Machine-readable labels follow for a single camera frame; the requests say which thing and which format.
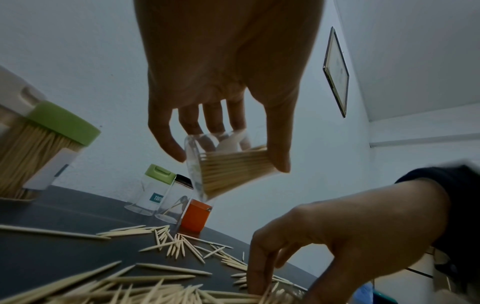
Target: table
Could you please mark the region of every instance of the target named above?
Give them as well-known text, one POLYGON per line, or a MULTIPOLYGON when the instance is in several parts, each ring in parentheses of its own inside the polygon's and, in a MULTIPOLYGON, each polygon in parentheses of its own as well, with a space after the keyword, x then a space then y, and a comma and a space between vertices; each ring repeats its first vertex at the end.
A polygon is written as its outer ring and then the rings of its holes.
MULTIPOLYGON (((153 216, 128 211, 124 208, 125 204, 119 200, 53 186, 35 202, 0 201, 0 224, 89 234, 140 224, 167 224, 153 216)), ((172 225, 171 230, 173 235, 179 227, 172 225)), ((249 245, 244 242, 209 228, 204 228, 200 235, 179 232, 232 246, 234 249, 225 251, 240 259, 242 252, 245 252, 245 261, 248 262, 249 245)), ((191 242, 211 250, 207 244, 191 242)), ((111 240, 88 240, 0 231, 0 299, 118 260, 122 261, 121 265, 94 278, 107 276, 135 263, 156 263, 213 273, 210 277, 197 276, 179 281, 184 285, 203 284, 202 289, 239 291, 238 286, 233 286, 236 278, 230 278, 230 275, 240 270, 223 265, 213 256, 202 265, 187 247, 186 257, 179 256, 178 260, 166 258, 166 249, 161 252, 138 252, 155 244, 153 233, 111 240)), ((291 264, 286 264, 275 273, 304 287, 309 287, 315 280, 313 275, 291 264)), ((126 275, 162 274, 174 273, 134 267, 126 275)))

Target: ceiling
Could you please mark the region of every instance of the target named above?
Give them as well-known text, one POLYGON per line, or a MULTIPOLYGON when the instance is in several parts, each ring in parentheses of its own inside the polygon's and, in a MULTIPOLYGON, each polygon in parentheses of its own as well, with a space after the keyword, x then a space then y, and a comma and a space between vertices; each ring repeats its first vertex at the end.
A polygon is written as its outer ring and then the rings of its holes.
POLYGON ((335 0, 370 120, 480 102, 479 0, 335 0))

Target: framed picture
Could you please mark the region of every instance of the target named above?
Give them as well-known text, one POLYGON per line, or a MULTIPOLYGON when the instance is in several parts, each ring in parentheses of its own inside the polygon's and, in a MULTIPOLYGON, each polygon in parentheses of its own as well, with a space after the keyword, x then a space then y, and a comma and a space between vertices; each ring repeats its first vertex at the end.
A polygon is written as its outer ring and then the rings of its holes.
POLYGON ((330 29, 330 37, 326 48, 323 72, 330 84, 336 103, 343 117, 347 116, 347 98, 349 95, 350 74, 345 64, 335 29, 330 29))

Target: container with black lid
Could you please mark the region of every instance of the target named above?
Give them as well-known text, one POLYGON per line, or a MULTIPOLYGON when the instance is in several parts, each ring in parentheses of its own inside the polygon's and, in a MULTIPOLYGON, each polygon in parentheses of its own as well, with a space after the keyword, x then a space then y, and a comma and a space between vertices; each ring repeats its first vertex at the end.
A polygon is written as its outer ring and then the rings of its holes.
POLYGON ((161 201, 155 217, 170 224, 177 224, 193 193, 192 181, 177 174, 170 189, 161 201))

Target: dark sleeve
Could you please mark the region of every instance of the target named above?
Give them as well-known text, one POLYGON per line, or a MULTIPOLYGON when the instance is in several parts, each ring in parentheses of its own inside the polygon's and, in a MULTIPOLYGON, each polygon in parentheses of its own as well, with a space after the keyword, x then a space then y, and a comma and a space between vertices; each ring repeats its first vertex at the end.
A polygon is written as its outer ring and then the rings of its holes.
POLYGON ((396 183, 419 178, 438 183, 451 202, 446 231, 432 246, 449 256, 460 281, 471 281, 480 268, 480 175, 467 166, 430 167, 411 171, 396 183))

